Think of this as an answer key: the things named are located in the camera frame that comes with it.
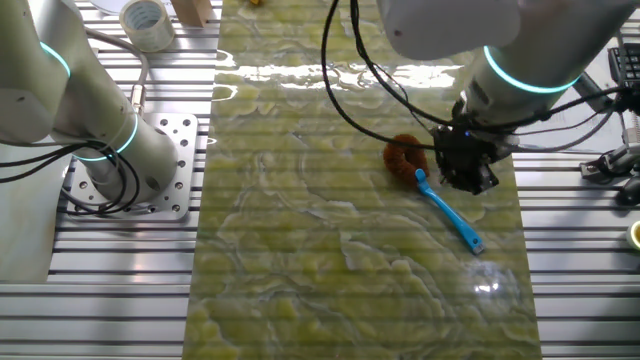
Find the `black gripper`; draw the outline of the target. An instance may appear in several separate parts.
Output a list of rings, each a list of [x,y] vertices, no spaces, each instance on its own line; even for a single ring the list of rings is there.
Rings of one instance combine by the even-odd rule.
[[[500,160],[495,144],[475,137],[469,130],[445,126],[435,128],[432,137],[442,183],[471,194],[499,184],[490,167]]]

